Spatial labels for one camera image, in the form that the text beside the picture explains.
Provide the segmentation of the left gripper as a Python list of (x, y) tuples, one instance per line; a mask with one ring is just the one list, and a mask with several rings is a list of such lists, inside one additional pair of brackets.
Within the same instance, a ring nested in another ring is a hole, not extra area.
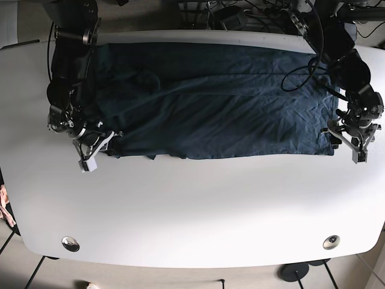
[(340, 123), (340, 119), (329, 120), (327, 127), (321, 130), (321, 134), (327, 134), (331, 147), (338, 149), (345, 144), (352, 150), (353, 157), (367, 157), (368, 146), (375, 141), (375, 133), (382, 127), (376, 123), (355, 127), (346, 123)]

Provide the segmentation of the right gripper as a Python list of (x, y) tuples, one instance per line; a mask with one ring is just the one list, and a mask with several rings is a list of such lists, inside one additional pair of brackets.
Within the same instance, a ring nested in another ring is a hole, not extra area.
[(123, 137), (124, 133), (106, 126), (103, 122), (83, 122), (70, 129), (70, 138), (80, 157), (80, 163), (90, 162), (114, 137)]

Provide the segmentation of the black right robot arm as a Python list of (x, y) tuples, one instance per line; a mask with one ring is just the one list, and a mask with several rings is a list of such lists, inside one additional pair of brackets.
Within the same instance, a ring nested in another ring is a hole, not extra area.
[(92, 172), (97, 153), (107, 151), (111, 139), (122, 135), (104, 129), (101, 120), (87, 120), (82, 110), (92, 91), (88, 72), (101, 23), (97, 2), (44, 1), (43, 8), (52, 21), (49, 35), (55, 38), (54, 53), (47, 56), (48, 127), (72, 139), (80, 168)]

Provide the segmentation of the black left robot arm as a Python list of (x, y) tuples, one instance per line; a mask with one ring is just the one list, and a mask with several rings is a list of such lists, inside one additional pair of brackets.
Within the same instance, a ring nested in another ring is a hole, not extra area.
[(384, 103), (372, 88), (370, 69), (355, 48), (356, 22), (384, 20), (384, 9), (368, 7), (365, 1), (291, 1), (288, 14), (317, 54), (317, 60), (309, 63), (309, 72), (324, 63), (330, 78), (345, 91), (342, 95), (326, 87), (347, 102), (347, 110), (337, 110), (338, 118), (328, 121), (323, 132), (330, 135), (333, 148), (345, 143), (352, 149), (355, 163), (365, 162), (367, 147), (381, 128), (374, 120), (383, 114)]

